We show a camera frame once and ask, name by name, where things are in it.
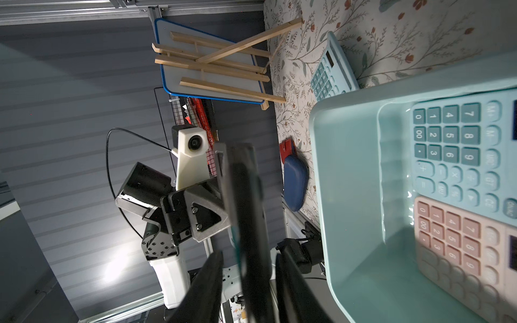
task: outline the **red object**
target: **red object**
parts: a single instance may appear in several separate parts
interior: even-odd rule
[[[282,141],[280,144],[280,159],[282,159],[282,164],[285,162],[285,158],[290,155],[296,155],[294,141],[291,138]]]
[[[216,160],[214,158],[214,135],[212,135],[212,130],[210,128],[210,124],[208,123],[208,118],[206,117],[205,108],[203,107],[203,103],[198,98],[189,98],[192,107],[195,109],[197,113],[197,118],[199,119],[199,126],[206,131],[206,136],[208,138],[208,144],[210,147],[206,152],[206,159],[208,163],[208,167],[210,168],[210,173],[215,176],[217,175],[216,171]]]

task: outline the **teal calculator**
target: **teal calculator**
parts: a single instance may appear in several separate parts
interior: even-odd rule
[[[415,104],[415,190],[517,226],[517,89]]]
[[[311,87],[317,101],[359,89],[354,72],[333,32],[327,33],[327,48],[312,77]]]

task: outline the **teal plastic bin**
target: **teal plastic bin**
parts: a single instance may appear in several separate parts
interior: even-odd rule
[[[417,268],[408,110],[421,101],[516,87],[516,62],[517,52],[485,57],[313,108],[327,283],[350,322],[485,322]]]

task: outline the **camera lens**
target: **camera lens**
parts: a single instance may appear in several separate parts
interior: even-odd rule
[[[189,140],[189,149],[190,150],[198,150],[201,148],[201,144],[203,143],[203,140],[200,136],[192,136]]]

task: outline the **floral pattern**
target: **floral pattern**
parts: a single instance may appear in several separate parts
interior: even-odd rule
[[[310,170],[301,211],[319,224],[309,137],[309,114],[316,104],[313,72],[334,32],[361,88],[407,78],[480,54],[515,46],[516,3],[486,0],[266,0],[264,20],[271,29],[302,17],[301,29],[268,41],[279,47],[271,62],[279,142],[292,137]],[[500,21],[505,23],[486,23]],[[512,25],[508,30],[503,26]]]

